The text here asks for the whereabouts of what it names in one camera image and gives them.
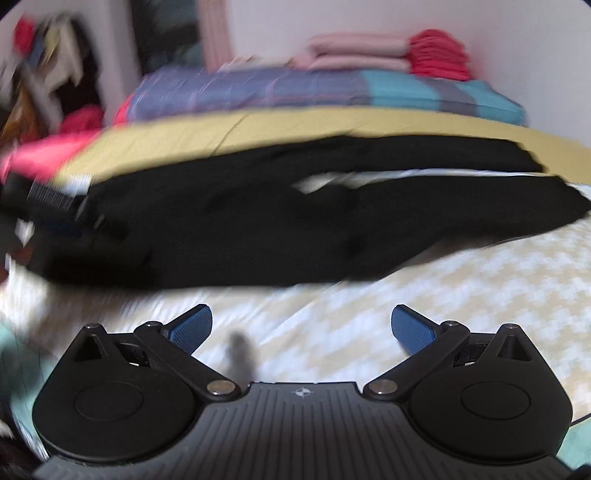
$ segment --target yellow bedsheet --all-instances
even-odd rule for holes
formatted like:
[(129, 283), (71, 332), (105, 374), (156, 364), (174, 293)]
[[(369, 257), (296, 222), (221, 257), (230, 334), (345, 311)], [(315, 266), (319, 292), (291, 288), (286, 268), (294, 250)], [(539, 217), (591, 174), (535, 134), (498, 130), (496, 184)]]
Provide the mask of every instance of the yellow bedsheet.
[(578, 142), (463, 115), (362, 106), (210, 113), (111, 128), (66, 164), (55, 181), (62, 183), (71, 176), (90, 174), (96, 182), (196, 157), (339, 134), (504, 138), (530, 150), (549, 173), (591, 184), (591, 149)]

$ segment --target patterned bedspread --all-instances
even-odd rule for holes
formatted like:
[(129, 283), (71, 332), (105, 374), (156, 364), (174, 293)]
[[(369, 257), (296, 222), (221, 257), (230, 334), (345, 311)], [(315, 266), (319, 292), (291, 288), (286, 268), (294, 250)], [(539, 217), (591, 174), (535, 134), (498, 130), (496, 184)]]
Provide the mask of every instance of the patterned bedspread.
[(243, 108), (373, 105), (459, 113), (523, 125), (520, 105), (480, 80), (454, 82), (386, 70), (255, 69), (208, 73), (167, 66), (148, 75), (131, 98), (127, 120)]

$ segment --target pink curtain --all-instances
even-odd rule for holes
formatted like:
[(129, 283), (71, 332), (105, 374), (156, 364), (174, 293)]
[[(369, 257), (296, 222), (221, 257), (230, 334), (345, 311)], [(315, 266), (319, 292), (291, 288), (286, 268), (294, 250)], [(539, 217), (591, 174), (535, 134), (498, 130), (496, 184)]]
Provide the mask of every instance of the pink curtain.
[(197, 12), (205, 65), (211, 72), (216, 72), (224, 63), (234, 58), (230, 45), (226, 0), (197, 0)]

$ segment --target logo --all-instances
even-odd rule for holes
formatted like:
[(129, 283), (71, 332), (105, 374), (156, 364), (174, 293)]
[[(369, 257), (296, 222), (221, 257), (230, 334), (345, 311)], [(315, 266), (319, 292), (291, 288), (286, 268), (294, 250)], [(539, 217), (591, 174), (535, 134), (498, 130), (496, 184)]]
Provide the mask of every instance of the logo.
[(304, 398), (304, 397), (307, 397), (308, 395), (312, 395), (312, 393), (314, 393), (314, 392), (312, 392), (312, 390), (309, 390), (307, 388), (301, 387), (301, 388), (298, 388), (294, 393), (298, 397)]

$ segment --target red towel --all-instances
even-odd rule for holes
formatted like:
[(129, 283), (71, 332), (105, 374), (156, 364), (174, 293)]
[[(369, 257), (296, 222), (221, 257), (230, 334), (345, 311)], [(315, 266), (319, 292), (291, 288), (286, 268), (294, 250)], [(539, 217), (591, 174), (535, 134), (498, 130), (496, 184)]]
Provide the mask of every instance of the red towel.
[(456, 63), (452, 61), (442, 60), (424, 60), (413, 63), (413, 69), (437, 69), (437, 70), (451, 70), (453, 72), (469, 72), (468, 67), (463, 63)]
[(466, 63), (470, 61), (470, 57), (464, 52), (452, 53), (440, 48), (424, 48), (420, 51), (412, 51), (408, 55), (408, 59), (413, 63), (424, 60), (453, 61), (456, 63)]
[(427, 39), (433, 40), (435, 38), (442, 38), (446, 40), (447, 43), (453, 43), (456, 46), (456, 48), (459, 48), (460, 50), (464, 49), (464, 44), (462, 42), (453, 38), (449, 33), (443, 30), (437, 30), (435, 28), (429, 28), (427, 30), (423, 30), (422, 32), (417, 33), (415, 36), (410, 38), (409, 42), (411, 45), (414, 45), (419, 43), (420, 41), (424, 41)]
[(420, 77), (433, 77), (439, 79), (456, 80), (458, 82), (467, 82), (468, 80), (472, 80), (472, 75), (470, 75), (469, 73), (447, 72), (444, 70), (437, 69), (419, 69), (416, 71), (413, 69), (411, 73)]
[(466, 66), (470, 57), (464, 51), (462, 42), (443, 30), (424, 30), (410, 39), (408, 59), (412, 64), (411, 73), (426, 77), (450, 80), (472, 80), (472, 73)]

